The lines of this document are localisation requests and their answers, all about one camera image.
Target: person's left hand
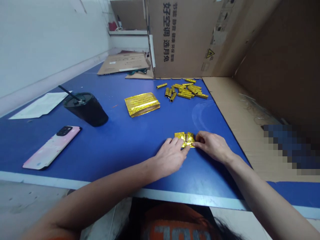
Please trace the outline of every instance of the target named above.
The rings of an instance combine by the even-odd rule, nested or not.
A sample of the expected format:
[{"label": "person's left hand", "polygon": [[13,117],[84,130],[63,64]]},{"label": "person's left hand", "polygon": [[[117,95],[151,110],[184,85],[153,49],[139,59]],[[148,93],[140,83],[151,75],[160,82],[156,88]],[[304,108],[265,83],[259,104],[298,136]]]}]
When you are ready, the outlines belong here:
[{"label": "person's left hand", "polygon": [[180,169],[190,150],[190,146],[181,150],[182,144],[182,139],[168,138],[158,153],[147,160],[156,180],[169,176]]}]

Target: pink phone case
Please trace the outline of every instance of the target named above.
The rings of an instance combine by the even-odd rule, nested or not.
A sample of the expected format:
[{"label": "pink phone case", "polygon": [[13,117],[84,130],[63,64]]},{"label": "pink phone case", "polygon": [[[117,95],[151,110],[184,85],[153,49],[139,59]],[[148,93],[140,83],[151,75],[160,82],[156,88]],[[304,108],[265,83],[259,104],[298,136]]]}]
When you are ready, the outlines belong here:
[{"label": "pink phone case", "polygon": [[24,164],[23,168],[40,170],[48,167],[52,161],[59,155],[59,153],[68,145],[68,143],[78,134],[81,130],[80,127],[72,127],[72,129],[65,136],[53,137],[46,142],[35,154],[32,155]]}]

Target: tumbler lid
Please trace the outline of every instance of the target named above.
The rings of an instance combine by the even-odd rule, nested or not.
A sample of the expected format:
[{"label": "tumbler lid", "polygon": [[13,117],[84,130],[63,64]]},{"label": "tumbler lid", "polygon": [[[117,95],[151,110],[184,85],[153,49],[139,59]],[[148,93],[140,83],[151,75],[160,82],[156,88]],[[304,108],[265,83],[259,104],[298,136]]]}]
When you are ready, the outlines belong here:
[{"label": "tumbler lid", "polygon": [[74,94],[77,98],[81,99],[83,103],[79,103],[76,99],[71,96],[68,96],[66,100],[63,102],[63,106],[65,108],[78,107],[87,104],[92,98],[93,95],[91,93],[76,93]]}]

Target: floor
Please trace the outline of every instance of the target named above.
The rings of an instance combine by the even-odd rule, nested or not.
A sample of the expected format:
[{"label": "floor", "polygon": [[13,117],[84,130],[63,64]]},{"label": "floor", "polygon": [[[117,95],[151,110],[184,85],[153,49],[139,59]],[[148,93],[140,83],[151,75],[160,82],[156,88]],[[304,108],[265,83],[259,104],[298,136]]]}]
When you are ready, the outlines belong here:
[{"label": "floor", "polygon": [[[0,239],[15,240],[66,196],[69,190],[0,181],[0,192]],[[130,207],[131,198],[122,200],[85,229],[81,234],[81,240],[114,240],[128,217]],[[244,239],[271,239],[252,212],[223,208],[211,208],[211,211]],[[320,232],[320,220],[308,221]]]}]

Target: black tumbler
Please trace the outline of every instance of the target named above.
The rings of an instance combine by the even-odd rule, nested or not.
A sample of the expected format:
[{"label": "black tumbler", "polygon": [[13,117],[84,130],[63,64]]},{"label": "black tumbler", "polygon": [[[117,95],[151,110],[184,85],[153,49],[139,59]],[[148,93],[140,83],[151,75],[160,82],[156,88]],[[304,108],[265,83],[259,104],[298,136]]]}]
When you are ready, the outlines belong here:
[{"label": "black tumbler", "polygon": [[94,95],[91,93],[76,93],[74,95],[81,99],[81,101],[78,102],[73,97],[68,96],[63,103],[66,109],[93,127],[102,126],[108,121],[108,115],[104,112]]}]

